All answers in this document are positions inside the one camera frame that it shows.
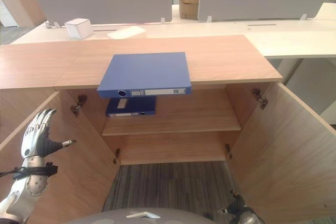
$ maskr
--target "white desk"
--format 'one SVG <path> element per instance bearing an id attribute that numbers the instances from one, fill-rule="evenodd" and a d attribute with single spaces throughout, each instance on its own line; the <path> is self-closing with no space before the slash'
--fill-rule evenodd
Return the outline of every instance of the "white desk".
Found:
<path id="1" fill-rule="evenodd" d="M 173 20 L 166 24 L 138 25 L 148 38 L 245 35 L 267 58 L 336 57 L 336 4 L 324 3 L 310 20 L 257 20 L 199 23 L 180 19 L 179 6 L 173 5 Z M 87 39 L 108 39 L 113 30 L 125 25 L 94 25 L 94 35 Z M 13 44 L 71 40 L 65 28 L 47 29 L 43 24 Z"/>

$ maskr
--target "robotic hand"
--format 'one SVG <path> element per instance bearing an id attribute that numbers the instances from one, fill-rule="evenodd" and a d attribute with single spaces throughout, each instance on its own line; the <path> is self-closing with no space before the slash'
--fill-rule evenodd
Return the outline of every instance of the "robotic hand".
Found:
<path id="1" fill-rule="evenodd" d="M 9 195 L 0 202 L 0 224 L 25 223 L 34 210 L 38 198 L 46 191 L 49 177 L 57 173 L 57 166 L 45 164 L 44 158 L 74 144 L 75 140 L 54 142 L 49 139 L 50 119 L 56 110 L 38 113 L 27 127 L 22 141 L 22 167 L 2 173 L 15 173 Z"/>
<path id="2" fill-rule="evenodd" d="M 242 196 L 232 190 L 231 194 L 235 199 L 226 209 L 220 209 L 220 214 L 231 214 L 234 216 L 230 224 L 265 224 L 257 213 L 245 204 Z"/>

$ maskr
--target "open cabinet door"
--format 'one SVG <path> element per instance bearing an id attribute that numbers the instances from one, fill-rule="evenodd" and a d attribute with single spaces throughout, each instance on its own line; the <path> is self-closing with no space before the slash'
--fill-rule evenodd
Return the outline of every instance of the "open cabinet door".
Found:
<path id="1" fill-rule="evenodd" d="M 29 223 L 63 223 L 99 213 L 119 169 L 114 154 L 83 113 L 76 117 L 70 107 L 75 102 L 66 91 L 54 92 L 0 144 L 0 171 L 22 164 L 21 144 L 27 124 L 38 111 L 57 109 L 50 124 L 50 138 L 55 141 L 77 140 L 75 145 L 46 158 L 58 166 L 50 177 L 47 191 L 41 196 Z M 10 175 L 0 180 L 0 200 L 12 186 Z"/>
<path id="2" fill-rule="evenodd" d="M 272 83 L 232 148 L 231 172 L 266 223 L 336 215 L 336 131 Z"/>

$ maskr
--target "white label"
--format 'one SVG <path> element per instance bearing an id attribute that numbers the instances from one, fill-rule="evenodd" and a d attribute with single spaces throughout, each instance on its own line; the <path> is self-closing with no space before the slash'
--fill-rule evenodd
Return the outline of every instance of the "white label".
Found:
<path id="1" fill-rule="evenodd" d="M 146 95 L 185 94 L 185 89 L 146 89 Z"/>
<path id="2" fill-rule="evenodd" d="M 131 113 L 109 114 L 110 116 L 131 116 Z"/>
<path id="3" fill-rule="evenodd" d="M 126 107 L 127 99 L 120 99 L 117 109 L 124 109 Z"/>
<path id="4" fill-rule="evenodd" d="M 141 95 L 140 91 L 132 91 L 132 95 Z"/>

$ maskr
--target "cabinet top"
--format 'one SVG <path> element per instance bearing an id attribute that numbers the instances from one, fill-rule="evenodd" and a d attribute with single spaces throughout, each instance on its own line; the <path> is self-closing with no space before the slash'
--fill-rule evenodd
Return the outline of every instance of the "cabinet top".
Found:
<path id="1" fill-rule="evenodd" d="M 192 84 L 282 79 L 245 36 L 79 40 L 1 46 L 0 89 L 96 88 L 114 54 L 181 51 Z"/>

